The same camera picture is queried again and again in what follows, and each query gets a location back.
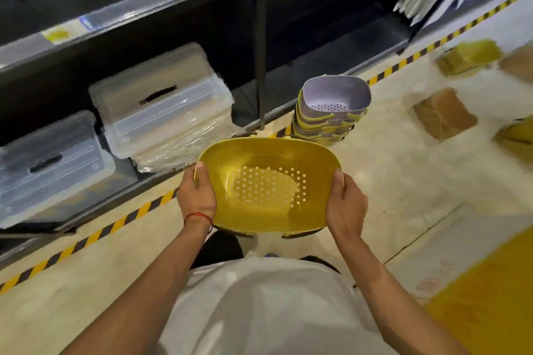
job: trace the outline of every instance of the plastic wrap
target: plastic wrap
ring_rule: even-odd
[[[231,108],[208,118],[163,143],[132,156],[141,173],[166,173],[195,163],[213,143],[244,133],[231,122]]]

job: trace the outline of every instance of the cardboard box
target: cardboard box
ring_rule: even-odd
[[[533,43],[528,42],[500,61],[499,67],[523,82],[533,84]]]
[[[413,109],[427,132],[436,140],[448,139],[477,124],[451,87],[438,90]]]

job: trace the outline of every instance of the shelf post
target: shelf post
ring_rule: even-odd
[[[252,0],[254,8],[254,68],[259,129],[265,128],[264,86],[267,73],[267,0]]]

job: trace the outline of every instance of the wrist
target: wrist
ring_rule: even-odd
[[[339,250],[342,250],[343,248],[348,248],[348,247],[354,248],[354,247],[367,246],[363,238],[357,233],[350,233],[346,231],[337,233],[337,232],[332,231],[331,234]]]
[[[200,215],[191,215],[185,218],[183,229],[198,231],[207,236],[211,231],[211,222],[208,218]]]

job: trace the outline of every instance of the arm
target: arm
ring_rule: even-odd
[[[201,212],[211,219],[217,209],[207,169],[197,163],[185,170],[177,201],[185,218]],[[190,217],[180,234],[140,277],[87,329],[66,347],[63,355],[144,355],[157,343],[187,272],[210,228],[204,217]]]
[[[353,179],[337,170],[326,210],[328,227],[383,340],[402,355],[469,354],[407,293],[361,239],[368,208]]]

